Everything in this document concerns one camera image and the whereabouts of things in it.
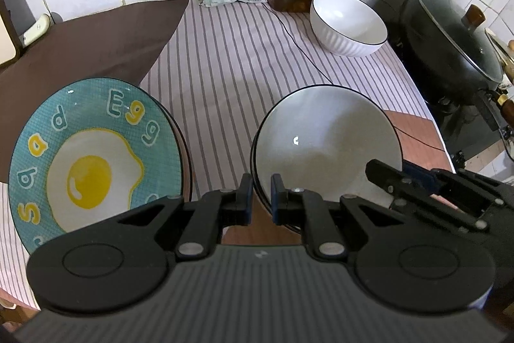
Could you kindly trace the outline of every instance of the brown mat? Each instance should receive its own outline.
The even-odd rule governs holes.
[[[143,2],[54,25],[0,73],[0,182],[32,113],[64,86],[113,77],[138,86],[175,32],[189,0]]]

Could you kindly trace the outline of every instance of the wooden handle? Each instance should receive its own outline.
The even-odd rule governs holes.
[[[502,117],[507,121],[508,125],[514,127],[514,102],[511,99],[507,99],[501,107]]]
[[[470,5],[462,21],[469,29],[476,30],[485,22],[485,15],[478,6]]]

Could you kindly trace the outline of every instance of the plate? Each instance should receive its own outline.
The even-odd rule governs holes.
[[[182,134],[182,130],[178,127],[177,122],[171,116],[170,112],[163,107],[163,105],[154,99],[159,105],[160,109],[166,114],[168,121],[171,125],[171,129],[175,133],[175,138],[177,139],[178,150],[180,152],[181,157],[181,167],[182,167],[182,196],[184,197],[185,202],[191,201],[191,196],[193,193],[193,170],[191,166],[191,156],[189,154],[189,149],[186,144],[186,138],[184,134]]]
[[[29,253],[181,192],[168,118],[146,92],[117,79],[85,79],[53,94],[30,117],[11,158],[11,214]]]

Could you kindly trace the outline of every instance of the stove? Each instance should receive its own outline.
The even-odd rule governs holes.
[[[389,31],[390,35],[399,33],[395,28],[389,28]],[[501,140],[500,131],[490,128],[476,106],[458,105],[438,95],[440,89],[437,87],[427,85],[427,80],[431,78],[426,74],[424,65],[410,49],[404,47],[399,36],[390,37],[390,43],[425,99],[455,168],[464,168],[466,160]],[[419,84],[417,80],[423,80],[423,83]],[[502,121],[500,111],[495,107],[493,111]]]

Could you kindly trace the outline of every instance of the bowl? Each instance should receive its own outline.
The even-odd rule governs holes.
[[[271,176],[338,202],[354,194],[388,208],[393,196],[372,184],[366,164],[378,159],[402,170],[398,135],[371,99],[343,86],[315,85],[281,99],[262,121],[252,144],[255,191],[271,211]]]
[[[29,253],[66,232],[182,193],[166,114],[143,90],[110,78],[72,83],[23,128],[11,158],[9,202]]]
[[[386,25],[361,0],[313,0],[310,24],[320,44],[337,56],[368,56],[387,40]]]

